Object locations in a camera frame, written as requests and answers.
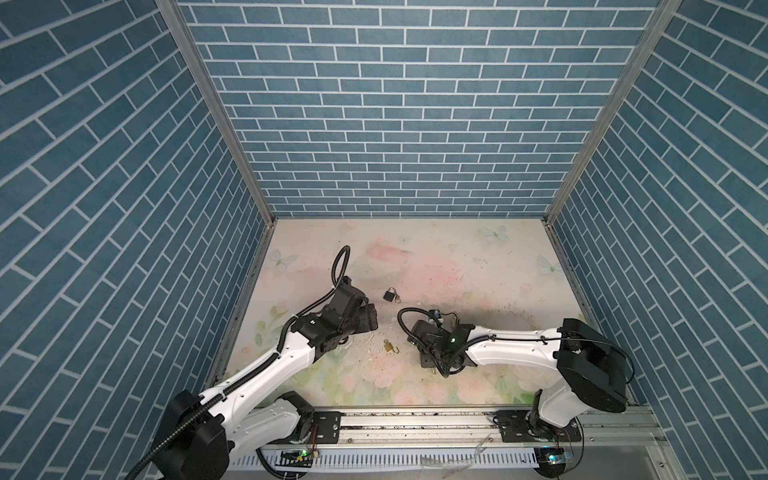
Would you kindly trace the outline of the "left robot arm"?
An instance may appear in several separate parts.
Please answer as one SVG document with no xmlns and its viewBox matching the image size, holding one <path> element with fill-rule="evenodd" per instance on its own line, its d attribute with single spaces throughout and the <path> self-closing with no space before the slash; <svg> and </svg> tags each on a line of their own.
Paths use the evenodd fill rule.
<svg viewBox="0 0 768 480">
<path fill-rule="evenodd" d="M 277 344 L 244 370 L 194 395 L 184 390 L 167 405 L 149 451 L 129 470 L 136 479 L 154 465 L 166 479 L 220 479 L 231 461 L 274 441 L 304 437 L 313 408 L 292 393 L 260 403 L 295 374 L 345 344 L 377 329 L 366 294 L 346 274 L 351 255 L 343 246 L 331 267 L 331 290 L 292 315 Z"/>
</svg>

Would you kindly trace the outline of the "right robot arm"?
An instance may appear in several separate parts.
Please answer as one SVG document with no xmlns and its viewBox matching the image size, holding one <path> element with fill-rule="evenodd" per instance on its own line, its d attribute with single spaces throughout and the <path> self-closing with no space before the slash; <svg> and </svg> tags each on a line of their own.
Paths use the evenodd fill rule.
<svg viewBox="0 0 768 480">
<path fill-rule="evenodd" d="M 531 409 L 521 419 L 523 434 L 554 441 L 588 410 L 623 413 L 627 385 L 634 380 L 630 355 L 597 330 L 575 318 L 557 328 L 495 330 L 469 323 L 444 326 L 437 310 L 405 307 L 396 320 L 424 368 L 444 378 L 470 367 L 530 367 L 550 378 L 535 390 Z"/>
</svg>

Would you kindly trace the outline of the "black padlock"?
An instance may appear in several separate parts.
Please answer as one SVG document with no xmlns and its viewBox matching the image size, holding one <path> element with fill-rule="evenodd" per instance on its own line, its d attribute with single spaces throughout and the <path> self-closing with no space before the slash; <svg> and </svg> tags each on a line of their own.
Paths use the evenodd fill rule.
<svg viewBox="0 0 768 480">
<path fill-rule="evenodd" d="M 400 303 L 401 299 L 395 288 L 389 288 L 385 291 L 383 299 L 390 303 Z"/>
</svg>

